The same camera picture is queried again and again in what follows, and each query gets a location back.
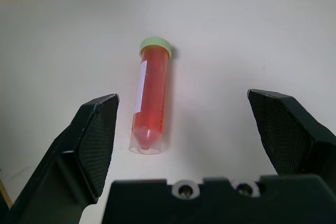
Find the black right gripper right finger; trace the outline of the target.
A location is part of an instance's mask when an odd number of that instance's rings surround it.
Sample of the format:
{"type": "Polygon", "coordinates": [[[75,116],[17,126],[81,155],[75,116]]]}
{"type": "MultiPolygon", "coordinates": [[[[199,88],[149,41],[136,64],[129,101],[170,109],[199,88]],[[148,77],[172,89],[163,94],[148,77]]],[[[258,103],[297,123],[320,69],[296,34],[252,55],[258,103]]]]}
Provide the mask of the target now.
{"type": "Polygon", "coordinates": [[[294,97],[250,89],[247,97],[262,145],[279,175],[336,175],[336,136],[294,97]]]}

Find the red liquid centrifuge tube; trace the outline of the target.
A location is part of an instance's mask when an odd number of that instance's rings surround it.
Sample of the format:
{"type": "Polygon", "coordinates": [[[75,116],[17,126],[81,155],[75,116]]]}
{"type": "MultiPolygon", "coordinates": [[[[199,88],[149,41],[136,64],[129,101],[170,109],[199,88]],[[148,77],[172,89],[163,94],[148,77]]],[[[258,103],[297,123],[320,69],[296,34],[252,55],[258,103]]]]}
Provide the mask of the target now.
{"type": "Polygon", "coordinates": [[[129,150],[144,155],[162,151],[165,91],[170,43],[161,37],[148,37],[140,46],[140,75],[131,127],[129,150]]]}

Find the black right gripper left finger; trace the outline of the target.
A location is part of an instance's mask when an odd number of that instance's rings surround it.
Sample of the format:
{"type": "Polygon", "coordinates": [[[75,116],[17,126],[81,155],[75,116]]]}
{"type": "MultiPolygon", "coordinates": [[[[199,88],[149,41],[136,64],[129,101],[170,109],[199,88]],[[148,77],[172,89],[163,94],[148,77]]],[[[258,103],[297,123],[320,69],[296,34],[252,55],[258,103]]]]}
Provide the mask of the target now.
{"type": "Polygon", "coordinates": [[[79,224],[102,195],[109,170],[119,96],[83,104],[54,139],[0,224],[79,224]]]}

